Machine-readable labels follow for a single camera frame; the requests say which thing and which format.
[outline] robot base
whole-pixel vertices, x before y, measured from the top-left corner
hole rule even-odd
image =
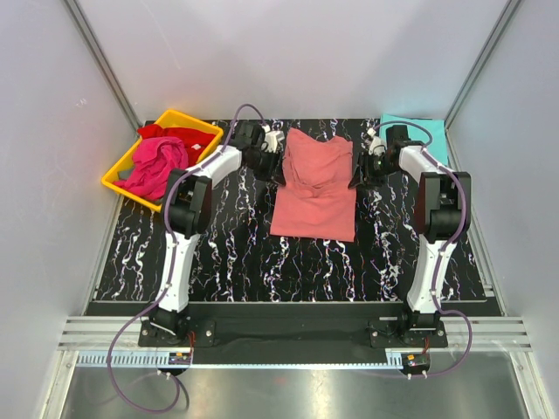
[[[369,322],[370,345],[373,348],[399,348],[416,347],[425,348],[426,338],[429,338],[429,347],[448,347],[445,325],[439,321],[436,330],[408,330],[399,328],[397,319],[371,320]]]
[[[188,307],[180,313],[157,307],[149,313],[149,320],[141,323],[139,347],[184,347],[190,345],[193,333],[196,347],[211,347],[215,335],[215,321],[190,320]]]

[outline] metal base plate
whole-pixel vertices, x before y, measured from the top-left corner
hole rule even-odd
[[[448,347],[445,325],[439,321],[438,330],[429,335],[429,347]],[[393,331],[397,320],[371,320],[369,322],[370,345],[374,348],[425,347],[425,337],[415,335],[408,337],[398,336]]]
[[[215,336],[216,322],[211,320],[194,320],[190,330],[195,335],[195,347],[211,347]],[[188,338],[179,340],[169,332],[151,326],[148,320],[141,323],[139,347],[189,347]]]

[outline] red cloth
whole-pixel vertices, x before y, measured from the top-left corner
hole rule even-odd
[[[203,133],[194,128],[161,128],[156,124],[138,128],[138,134],[145,140],[153,137],[176,137],[180,138],[189,155],[189,164],[194,166],[198,157],[211,141],[216,137],[214,134]]]
[[[183,142],[176,137],[144,138],[132,160],[135,165],[132,175],[126,181],[114,184],[150,201],[165,195],[173,168],[187,168],[189,164]]]
[[[352,155],[353,144],[342,137],[318,142],[291,128],[283,161],[286,186],[278,188],[271,233],[353,242]]]

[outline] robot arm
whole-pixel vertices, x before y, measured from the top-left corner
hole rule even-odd
[[[440,304],[446,268],[456,248],[456,243],[446,247],[445,243],[459,227],[463,205],[466,205],[466,224],[462,232],[466,232],[470,224],[471,178],[466,172],[454,172],[466,193],[463,203],[450,177],[423,154],[424,144],[410,141],[406,126],[387,129],[387,139],[389,147],[380,138],[373,138],[370,152],[359,156],[349,187],[376,188],[384,184],[387,175],[397,171],[409,174],[418,184],[414,230],[419,236],[419,255],[398,331],[404,337],[418,333],[425,336],[439,328],[440,313],[433,296]],[[439,255],[441,265],[435,277]]]
[[[178,338],[188,332],[187,306],[189,303],[190,271],[198,240],[210,225],[211,191],[228,174],[245,164],[257,179],[285,184],[281,170],[280,131],[269,131],[258,124],[245,122],[236,130],[231,145],[218,146],[218,156],[209,163],[199,163],[171,196],[170,191],[185,171],[175,169],[167,183],[163,207],[169,203],[169,223],[175,239],[166,231],[165,265],[157,298],[163,296],[158,307],[149,314],[152,326]],[[168,285],[166,278],[171,277]]]

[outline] pink cloth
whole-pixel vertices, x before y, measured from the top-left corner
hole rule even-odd
[[[176,137],[142,140],[132,160],[135,165],[132,175],[126,181],[116,181],[114,184],[150,201],[165,195],[172,169],[187,168],[189,165],[184,144]]]
[[[286,186],[278,188],[271,233],[343,242],[355,239],[353,144],[342,137],[318,142],[298,129],[287,133]]]

